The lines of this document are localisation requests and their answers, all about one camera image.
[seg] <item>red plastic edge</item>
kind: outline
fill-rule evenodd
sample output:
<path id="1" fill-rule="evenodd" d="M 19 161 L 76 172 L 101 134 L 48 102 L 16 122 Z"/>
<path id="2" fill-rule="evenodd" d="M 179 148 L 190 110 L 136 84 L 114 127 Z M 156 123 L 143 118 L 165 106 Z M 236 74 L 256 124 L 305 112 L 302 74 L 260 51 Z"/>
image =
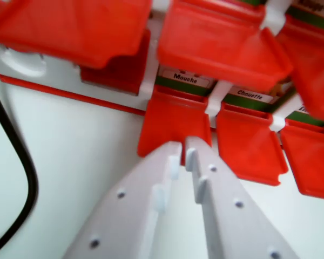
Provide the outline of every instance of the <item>red plastic edge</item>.
<path id="1" fill-rule="evenodd" d="M 11 0 L 0 7 L 0 43 L 100 69 L 137 52 L 151 6 L 151 0 Z"/>
<path id="2" fill-rule="evenodd" d="M 230 120 L 223 125 L 228 112 Z M 269 129 L 271 123 L 269 113 L 222 104 L 217 116 L 219 154 L 239 178 L 277 186 L 278 176 L 288 171 L 277 134 Z"/>
<path id="3" fill-rule="evenodd" d="M 324 173 L 324 156 L 323 153 L 319 156 L 319 150 L 317 149 L 324 147 L 324 128 L 286 119 L 286 127 L 281 130 L 280 135 L 299 192 L 308 196 L 324 198 L 324 189 L 322 190 L 322 187 L 319 187 L 319 183 L 321 185 L 324 184 L 324 179 L 322 178 Z M 310 150 L 307 147 L 302 147 L 302 152 L 306 154 L 303 159 L 307 161 L 312 159 L 312 161 L 321 163 L 322 166 L 311 165 L 314 168 L 310 168 L 310 165 L 307 165 L 306 168 L 303 168 L 303 163 L 300 163 L 300 161 L 303 161 L 303 159 L 300 159 L 302 156 L 296 153 L 298 150 L 297 146 L 293 146 L 290 139 L 296 135 L 298 138 L 303 138 L 302 142 L 304 144 L 309 145 L 309 143 L 312 143 L 309 148 Z"/>

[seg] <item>label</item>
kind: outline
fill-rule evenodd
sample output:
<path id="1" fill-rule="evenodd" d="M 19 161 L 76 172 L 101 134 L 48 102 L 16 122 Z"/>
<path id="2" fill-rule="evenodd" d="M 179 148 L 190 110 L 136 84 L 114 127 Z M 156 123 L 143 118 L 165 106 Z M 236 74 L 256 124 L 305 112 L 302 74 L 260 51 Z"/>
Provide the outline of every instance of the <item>label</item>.
<path id="1" fill-rule="evenodd" d="M 155 84 L 198 96 L 207 96 L 216 82 L 211 77 L 160 65 Z"/>
<path id="2" fill-rule="evenodd" d="M 270 103 L 274 99 L 272 96 L 267 96 L 266 94 L 244 90 L 237 86 L 233 86 L 230 89 L 229 93 L 233 94 L 235 96 L 242 96 L 242 97 L 246 97 L 248 99 L 262 101 L 263 103 Z"/>
<path id="3" fill-rule="evenodd" d="M 304 105 L 302 105 L 299 109 L 296 110 L 297 112 L 301 112 L 301 113 L 304 113 L 304 114 L 308 114 L 306 108 Z"/>
<path id="4" fill-rule="evenodd" d="M 300 108 L 292 112 L 287 119 L 296 120 L 303 123 L 324 127 L 324 121 L 319 120 L 308 114 L 304 105 L 301 105 Z"/>
<path id="5" fill-rule="evenodd" d="M 287 96 L 292 89 L 290 78 L 276 84 L 268 93 L 249 91 L 238 86 L 233 86 L 223 99 L 224 102 L 261 112 L 272 112 L 278 101 Z"/>
<path id="6" fill-rule="evenodd" d="M 324 0 L 293 0 L 287 14 L 324 29 Z"/>
<path id="7" fill-rule="evenodd" d="M 324 18 L 324 0 L 294 0 L 292 5 Z"/>
<path id="8" fill-rule="evenodd" d="M 177 73 L 176 71 L 172 70 L 164 70 L 162 72 L 162 76 L 165 78 L 170 78 L 179 82 L 184 82 L 192 85 L 197 85 L 205 88 L 210 88 L 210 80 L 203 79 L 199 77 L 193 77 L 188 74 L 181 74 L 180 72 Z"/>

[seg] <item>green label strip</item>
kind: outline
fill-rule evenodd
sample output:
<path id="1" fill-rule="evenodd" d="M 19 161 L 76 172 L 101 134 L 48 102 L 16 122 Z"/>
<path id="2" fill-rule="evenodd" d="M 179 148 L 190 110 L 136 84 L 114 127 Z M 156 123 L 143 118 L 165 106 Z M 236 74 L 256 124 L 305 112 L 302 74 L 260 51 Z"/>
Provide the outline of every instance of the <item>green label strip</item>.
<path id="1" fill-rule="evenodd" d="M 312 125 L 319 126 L 319 127 L 324 127 L 324 121 L 317 120 L 317 119 L 313 118 L 312 116 L 310 116 L 309 114 L 305 114 L 302 112 L 295 111 L 291 115 L 289 115 L 287 117 L 287 119 L 296 120 L 296 121 L 312 124 Z"/>
<path id="2" fill-rule="evenodd" d="M 161 76 L 156 76 L 155 84 L 169 87 L 178 91 L 195 94 L 197 96 L 207 96 L 212 91 L 212 88 L 204 88 L 197 85 L 191 85 Z"/>
<path id="3" fill-rule="evenodd" d="M 303 22 L 313 24 L 317 27 L 324 29 L 324 18 L 322 18 L 318 15 L 298 9 L 294 6 L 289 7 L 287 14 L 289 14 L 289 15 L 293 16 L 294 18 L 299 19 Z"/>

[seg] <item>white surface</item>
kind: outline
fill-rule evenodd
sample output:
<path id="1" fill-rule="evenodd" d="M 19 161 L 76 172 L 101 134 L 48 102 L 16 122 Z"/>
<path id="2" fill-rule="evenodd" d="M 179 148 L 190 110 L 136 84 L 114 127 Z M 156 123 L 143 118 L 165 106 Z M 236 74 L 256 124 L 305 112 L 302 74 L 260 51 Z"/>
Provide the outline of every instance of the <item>white surface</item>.
<path id="1" fill-rule="evenodd" d="M 260 29 L 268 27 L 273 35 L 279 34 L 285 26 L 285 12 L 291 4 L 292 0 L 268 0 L 265 4 L 265 17 Z"/>
<path id="2" fill-rule="evenodd" d="M 158 70 L 156 48 L 162 25 L 162 15 L 155 15 L 154 19 L 147 22 L 151 37 L 144 77 L 137 96 L 82 82 L 79 66 L 67 60 L 37 53 L 17 52 L 1 45 L 0 74 L 144 111 L 151 99 Z"/>
<path id="3" fill-rule="evenodd" d="M 186 138 L 186 170 L 202 205 L 209 259 L 297 259 L 226 163 L 198 137 Z"/>
<path id="4" fill-rule="evenodd" d="M 0 259 L 61 258 L 101 195 L 140 160 L 143 117 L 16 86 L 1 86 L 0 92 L 6 92 L 40 184 L 34 212 Z M 215 134 L 213 146 L 217 150 Z M 179 174 L 152 258 L 207 256 L 192 175 L 184 169 Z M 324 259 L 324 200 L 301 195 L 290 171 L 279 181 L 277 187 L 241 182 L 300 258 Z M 0 127 L 0 235 L 25 198 L 24 172 Z"/>
<path id="5" fill-rule="evenodd" d="M 285 118 L 288 117 L 292 112 L 296 111 L 302 105 L 301 97 L 298 93 L 295 93 L 285 103 L 283 103 L 274 113 L 272 114 L 272 123 L 269 126 L 271 131 L 278 132 L 286 126 Z"/>
<path id="6" fill-rule="evenodd" d="M 216 116 L 221 110 L 221 102 L 232 88 L 233 83 L 224 80 L 218 81 L 212 90 L 205 113 L 209 115 L 210 126 L 216 128 Z"/>
<path id="7" fill-rule="evenodd" d="M 141 159 L 103 196 L 63 258 L 148 259 L 182 149 L 170 141 Z"/>

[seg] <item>red bin lid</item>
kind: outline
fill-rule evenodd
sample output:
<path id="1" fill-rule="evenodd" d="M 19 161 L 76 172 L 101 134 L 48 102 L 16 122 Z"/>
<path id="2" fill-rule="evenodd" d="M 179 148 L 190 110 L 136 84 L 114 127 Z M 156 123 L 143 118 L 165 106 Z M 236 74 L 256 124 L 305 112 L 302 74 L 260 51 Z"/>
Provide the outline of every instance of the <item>red bin lid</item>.
<path id="1" fill-rule="evenodd" d="M 292 71 L 264 7 L 238 1 L 175 0 L 161 32 L 162 64 L 266 92 Z"/>
<path id="2" fill-rule="evenodd" d="M 151 0 L 11 0 L 0 8 L 0 43 L 102 68 L 138 51 Z"/>

